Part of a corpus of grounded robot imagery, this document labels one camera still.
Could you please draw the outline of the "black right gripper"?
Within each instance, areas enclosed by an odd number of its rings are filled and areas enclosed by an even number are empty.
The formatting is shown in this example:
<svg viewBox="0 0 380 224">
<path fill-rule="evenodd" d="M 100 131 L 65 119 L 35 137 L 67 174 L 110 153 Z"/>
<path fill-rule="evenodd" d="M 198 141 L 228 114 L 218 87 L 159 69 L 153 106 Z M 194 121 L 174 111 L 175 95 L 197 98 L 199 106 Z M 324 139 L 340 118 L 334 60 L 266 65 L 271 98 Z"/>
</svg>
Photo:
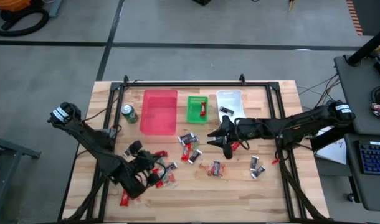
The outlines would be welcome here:
<svg viewBox="0 0 380 224">
<path fill-rule="evenodd" d="M 209 133 L 208 137 L 221 137 L 210 140 L 209 145 L 217 146 L 223 149 L 226 159 L 232 159 L 232 144 L 239 143 L 245 150 L 249 150 L 250 146 L 244 135 L 240 133 L 239 126 L 233 123 L 228 116 L 222 117 L 221 128 Z"/>
</svg>

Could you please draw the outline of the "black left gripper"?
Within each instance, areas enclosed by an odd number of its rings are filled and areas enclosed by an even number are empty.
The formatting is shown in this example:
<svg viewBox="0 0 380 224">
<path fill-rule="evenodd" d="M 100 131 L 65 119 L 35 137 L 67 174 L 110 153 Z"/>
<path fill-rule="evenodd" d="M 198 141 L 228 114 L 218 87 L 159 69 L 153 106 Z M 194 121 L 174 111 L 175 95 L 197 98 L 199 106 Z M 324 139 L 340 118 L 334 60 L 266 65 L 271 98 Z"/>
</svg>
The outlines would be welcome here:
<svg viewBox="0 0 380 224">
<path fill-rule="evenodd" d="M 142 149 L 143 145 L 140 141 L 135 141 L 129 146 L 131 155 L 135 158 L 136 173 L 149 172 L 146 175 L 147 186 L 153 186 L 157 184 L 161 179 L 158 174 L 152 172 L 154 167 L 165 167 L 165 159 L 162 151 L 150 151 Z"/>
</svg>

